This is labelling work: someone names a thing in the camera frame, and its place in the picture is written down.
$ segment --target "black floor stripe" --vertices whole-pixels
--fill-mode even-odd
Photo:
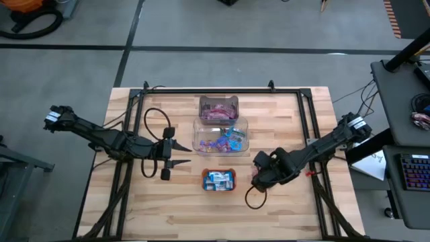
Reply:
[[[132,46],[131,51],[154,52],[232,52],[232,53],[279,53],[279,54],[366,54],[396,55],[401,50],[350,50],[312,48],[249,48],[249,47],[196,47],[196,46]]]
[[[69,44],[0,44],[0,49],[34,50],[125,50],[125,46],[69,45]]]
[[[128,56],[130,55],[134,36],[136,35],[136,30],[139,25],[140,13],[142,12],[143,2],[145,2],[145,0],[139,0],[137,4],[136,13],[134,13],[132,26],[130,28],[130,33],[128,34],[128,38],[127,38],[126,49],[124,50],[124,53],[122,53],[120,66],[118,67],[118,72],[116,73],[114,87],[121,86],[122,77],[124,76],[124,71],[126,70]]]

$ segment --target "gray floor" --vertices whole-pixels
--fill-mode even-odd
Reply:
[[[0,38],[0,44],[125,45],[137,4],[83,0],[74,18],[55,33],[19,42]],[[228,8],[215,0],[146,0],[133,45],[400,50],[410,42],[394,37],[382,0],[331,0],[324,13],[319,4],[240,0]],[[0,8],[1,29],[11,26],[6,13]],[[56,164],[52,174],[32,176],[11,235],[69,239],[94,154],[82,138],[42,130],[43,119],[51,105],[62,104],[102,123],[122,51],[3,49],[0,57],[0,134],[10,148]],[[372,61],[390,57],[132,51],[121,86],[140,87],[143,81],[172,87],[262,86],[273,79],[277,86],[329,86],[335,100],[372,80]],[[359,96],[336,102],[337,117],[356,112]],[[378,133],[387,122],[379,98],[373,107],[366,120]],[[428,241],[430,232],[384,217],[388,200],[381,192],[356,194],[367,235]]]

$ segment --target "butcher block tabletop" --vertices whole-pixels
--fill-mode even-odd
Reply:
[[[321,135],[336,127],[336,117],[328,87],[309,87]],[[126,110],[130,88],[115,88],[110,96],[105,122]],[[259,151],[271,152],[276,147],[287,151],[304,148],[304,137],[295,94],[233,94],[239,98],[240,116],[249,123],[249,150],[240,157],[203,157],[192,148],[193,122],[198,118],[199,94],[147,94],[144,111],[151,107],[167,113],[176,128],[177,142],[192,153],[172,151],[172,159],[191,159],[171,170],[170,181],[162,181],[160,172],[145,178],[140,160],[134,160],[123,240],[287,240],[320,239],[315,197],[310,177],[305,170],[286,185],[268,190],[267,202],[259,210],[245,204],[245,192],[251,187],[253,158]],[[209,94],[208,97],[230,97],[231,94]],[[313,134],[308,105],[304,99],[308,127]],[[130,130],[132,130],[133,112]],[[148,113],[148,126],[161,136],[167,123],[162,114]],[[141,118],[139,135],[153,139]],[[94,165],[107,159],[98,153]],[[115,161],[97,167],[91,175],[85,205],[79,223],[78,236],[84,235],[97,222],[108,205]],[[145,161],[147,174],[153,162]],[[202,188],[204,169],[234,169],[236,188],[231,192],[207,192]],[[328,165],[335,202],[355,230],[364,233],[347,163],[332,159]],[[253,190],[249,202],[257,206],[264,195]],[[112,231],[116,230],[118,210],[114,214]],[[325,209],[327,226],[329,211]]]

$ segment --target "black hose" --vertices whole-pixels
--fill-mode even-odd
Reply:
[[[44,28],[43,30],[38,30],[27,34],[14,34],[14,33],[0,31],[0,36],[4,38],[13,39],[13,40],[31,40],[31,39],[39,38],[52,33],[53,31],[58,29],[58,27],[60,27],[63,21],[62,13],[54,8],[42,8],[40,10],[36,10],[30,13],[23,13],[23,14],[24,14],[23,19],[20,22],[17,22],[17,25],[22,24],[24,25],[24,27],[29,23],[31,23],[32,21],[34,21],[35,19],[37,19],[38,17],[43,15],[53,14],[55,15],[55,20],[50,26],[48,26],[47,28]]]

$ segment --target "keyboard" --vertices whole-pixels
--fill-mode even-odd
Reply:
[[[404,189],[430,192],[430,158],[427,155],[399,154]]]

